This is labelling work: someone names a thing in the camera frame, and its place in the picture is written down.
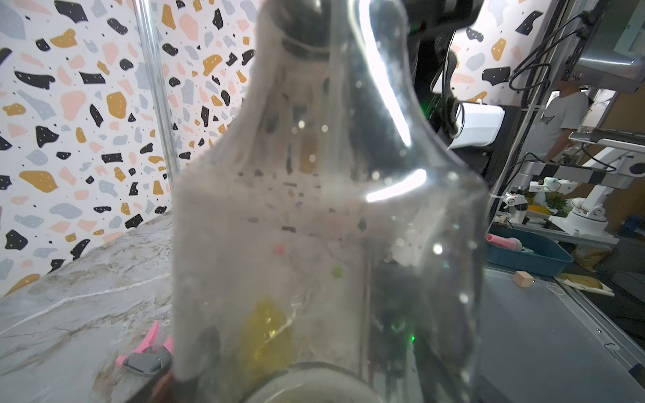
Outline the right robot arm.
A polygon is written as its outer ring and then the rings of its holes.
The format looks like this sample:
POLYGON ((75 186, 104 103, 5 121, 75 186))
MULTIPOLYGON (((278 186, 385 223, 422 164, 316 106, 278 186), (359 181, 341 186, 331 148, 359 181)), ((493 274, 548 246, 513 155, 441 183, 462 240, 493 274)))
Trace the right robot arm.
POLYGON ((446 145, 465 126, 465 104, 451 84, 458 65, 451 45, 458 30, 480 15, 482 1, 405 1, 409 21, 407 50, 414 92, 423 116, 446 145))

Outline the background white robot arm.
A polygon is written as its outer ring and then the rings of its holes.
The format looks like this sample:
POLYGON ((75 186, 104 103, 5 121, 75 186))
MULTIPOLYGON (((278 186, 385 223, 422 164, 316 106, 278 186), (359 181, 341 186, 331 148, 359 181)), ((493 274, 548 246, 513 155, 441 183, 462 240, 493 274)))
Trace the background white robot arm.
POLYGON ((604 203, 613 191, 627 189, 634 179, 644 177, 644 134, 584 128, 570 138, 581 143, 583 154, 587 153, 588 145, 599 145, 603 150, 589 155, 588 161, 581 166, 539 160, 522 162, 509 188, 569 195, 581 185, 592 186, 586 197, 572 201, 566 217, 550 217, 549 222, 571 237, 614 246, 618 244, 618 238, 606 231, 608 221, 604 203))

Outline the yellow spray bottle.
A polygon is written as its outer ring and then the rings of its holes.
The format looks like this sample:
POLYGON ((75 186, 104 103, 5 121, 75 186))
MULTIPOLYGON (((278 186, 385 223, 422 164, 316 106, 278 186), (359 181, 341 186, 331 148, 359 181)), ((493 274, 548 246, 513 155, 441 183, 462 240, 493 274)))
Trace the yellow spray bottle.
POLYGON ((259 300, 243 326, 237 361, 245 382, 254 386, 293 362, 293 334, 287 317, 270 298, 259 300))

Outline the pink grey spray nozzle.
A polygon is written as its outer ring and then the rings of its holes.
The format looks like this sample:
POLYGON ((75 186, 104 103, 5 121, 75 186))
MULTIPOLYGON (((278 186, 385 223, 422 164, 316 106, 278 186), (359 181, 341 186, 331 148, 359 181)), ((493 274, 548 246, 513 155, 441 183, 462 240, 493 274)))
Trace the pink grey spray nozzle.
POLYGON ((146 377, 152 377, 168 367, 174 356, 174 340, 169 337, 156 348, 155 341, 159 330, 160 323, 155 321, 139 346, 128 355, 119 355, 115 364, 119 368, 146 377))

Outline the small wooden block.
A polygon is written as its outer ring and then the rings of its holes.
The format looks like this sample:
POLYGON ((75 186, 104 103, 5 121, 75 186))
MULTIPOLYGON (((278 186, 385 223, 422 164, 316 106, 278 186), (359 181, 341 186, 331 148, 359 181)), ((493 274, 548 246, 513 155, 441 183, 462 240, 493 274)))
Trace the small wooden block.
POLYGON ((517 286, 522 288, 529 288, 535 282, 535 279, 532 275, 521 270, 518 270, 514 273, 512 280, 517 286))

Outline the teal plastic tray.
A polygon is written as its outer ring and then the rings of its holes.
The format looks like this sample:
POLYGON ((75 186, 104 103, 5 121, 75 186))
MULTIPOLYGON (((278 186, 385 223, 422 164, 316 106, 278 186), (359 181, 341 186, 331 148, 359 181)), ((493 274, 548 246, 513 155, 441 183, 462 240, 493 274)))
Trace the teal plastic tray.
POLYGON ((524 250, 510 250, 488 243, 487 261, 509 270, 525 271, 532 275, 556 277, 574 262, 560 245, 542 235, 515 228, 493 226, 490 234, 501 238, 516 238, 524 250))

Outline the person in white shirt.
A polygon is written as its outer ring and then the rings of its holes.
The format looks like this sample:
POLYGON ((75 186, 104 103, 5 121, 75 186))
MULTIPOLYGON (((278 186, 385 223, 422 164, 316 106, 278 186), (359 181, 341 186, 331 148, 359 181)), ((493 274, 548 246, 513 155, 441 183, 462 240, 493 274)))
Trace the person in white shirt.
POLYGON ((559 81, 559 95, 542 112, 522 146, 520 158, 527 154, 552 161, 569 148, 569 136, 579 129, 590 106, 590 99, 576 82, 559 81))

